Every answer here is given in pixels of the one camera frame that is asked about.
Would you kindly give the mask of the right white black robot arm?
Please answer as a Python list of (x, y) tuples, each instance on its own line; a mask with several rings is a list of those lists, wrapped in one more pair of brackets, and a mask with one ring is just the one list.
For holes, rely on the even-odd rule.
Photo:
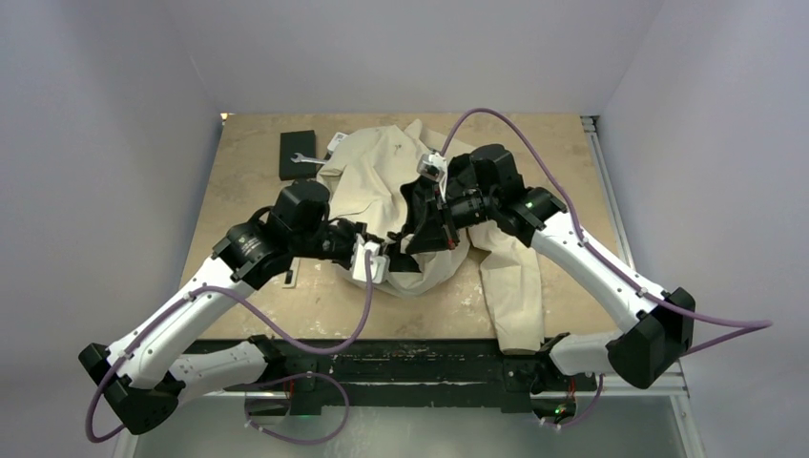
[(416, 180), (401, 186), (408, 255), (451, 250), (460, 232), (493, 221), (505, 234), (550, 259), (606, 310), (613, 333), (560, 334), (539, 350), (535, 374), (549, 388), (571, 376), (614, 373), (650, 387), (691, 347), (695, 299), (636, 273), (581, 229), (569, 207), (542, 187), (528, 187), (512, 153), (491, 144), (450, 160), (424, 156)]

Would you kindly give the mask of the beige jacket with black lining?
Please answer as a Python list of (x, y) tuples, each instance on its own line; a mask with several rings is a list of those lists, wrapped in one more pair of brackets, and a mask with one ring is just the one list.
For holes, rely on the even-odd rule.
[[(400, 230), (406, 217), (401, 188), (417, 179), (419, 158), (445, 139), (419, 119), (404, 129), (378, 126), (345, 135), (316, 175), (329, 190), (331, 217), (365, 222), (379, 236)], [(415, 255), (414, 266), (390, 271), (377, 287), (403, 301), (424, 303), (457, 278), (471, 248), (485, 252), (476, 278), (501, 350), (538, 350), (545, 338), (538, 257), (493, 221), (461, 230), (454, 250)]]

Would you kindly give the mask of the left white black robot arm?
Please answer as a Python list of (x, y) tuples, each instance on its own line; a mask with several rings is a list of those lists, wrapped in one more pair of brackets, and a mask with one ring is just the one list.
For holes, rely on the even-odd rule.
[(190, 345), (236, 305), (287, 272), (294, 260), (345, 264), (356, 281), (372, 287), (384, 275), (387, 258), (365, 225), (329, 215), (328, 189), (311, 181), (285, 187), (273, 205), (231, 227), (192, 278), (144, 323), (114, 343), (91, 343), (79, 361), (96, 385), (85, 432), (102, 441), (93, 420), (100, 402), (120, 428), (148, 432), (180, 406), (213, 391), (255, 384), (271, 390), (284, 377), (284, 356), (267, 337), (257, 336), (209, 354)]

